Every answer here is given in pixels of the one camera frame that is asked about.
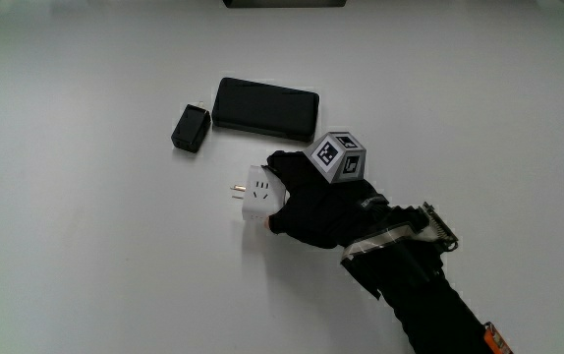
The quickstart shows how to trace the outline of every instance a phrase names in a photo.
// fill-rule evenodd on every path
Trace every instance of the black fabric sleeve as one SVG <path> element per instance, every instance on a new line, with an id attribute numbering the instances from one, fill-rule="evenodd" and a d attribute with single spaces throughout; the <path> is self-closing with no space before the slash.
<path id="1" fill-rule="evenodd" d="M 485 327 L 443 276 L 385 301 L 409 337 L 416 354 L 492 354 L 484 342 Z"/>

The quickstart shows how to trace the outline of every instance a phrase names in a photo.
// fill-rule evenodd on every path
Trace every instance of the white tabletop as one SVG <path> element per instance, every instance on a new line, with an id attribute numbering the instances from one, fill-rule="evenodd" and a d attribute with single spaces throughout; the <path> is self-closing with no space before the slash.
<path id="1" fill-rule="evenodd" d="M 393 205 L 461 238 L 454 287 L 516 352 L 564 352 L 564 16 L 536 3 L 0 0 L 0 353 L 409 353 L 322 251 L 241 218 L 277 149 L 211 129 L 225 76 L 312 89 Z"/>

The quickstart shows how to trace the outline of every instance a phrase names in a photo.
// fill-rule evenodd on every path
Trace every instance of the black glove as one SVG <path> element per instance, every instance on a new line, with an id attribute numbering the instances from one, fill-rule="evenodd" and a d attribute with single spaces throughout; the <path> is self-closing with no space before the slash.
<path id="1" fill-rule="evenodd" d="M 374 224 L 372 210 L 359 206 L 359 201 L 382 197 L 368 181 L 329 184 L 300 151 L 276 151 L 267 158 L 266 167 L 291 196 L 269 216 L 273 233 L 284 232 L 309 245 L 331 249 L 347 246 Z"/>

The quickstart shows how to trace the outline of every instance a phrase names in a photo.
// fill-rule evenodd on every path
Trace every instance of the white power adapter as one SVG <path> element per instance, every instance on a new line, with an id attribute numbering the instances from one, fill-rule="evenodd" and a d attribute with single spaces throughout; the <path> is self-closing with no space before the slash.
<path id="1" fill-rule="evenodd" d="M 250 166 L 247 186 L 234 186 L 235 191 L 245 192 L 243 200 L 243 220 L 263 222 L 269 215 L 284 206 L 286 188 L 273 172 L 260 166 Z"/>

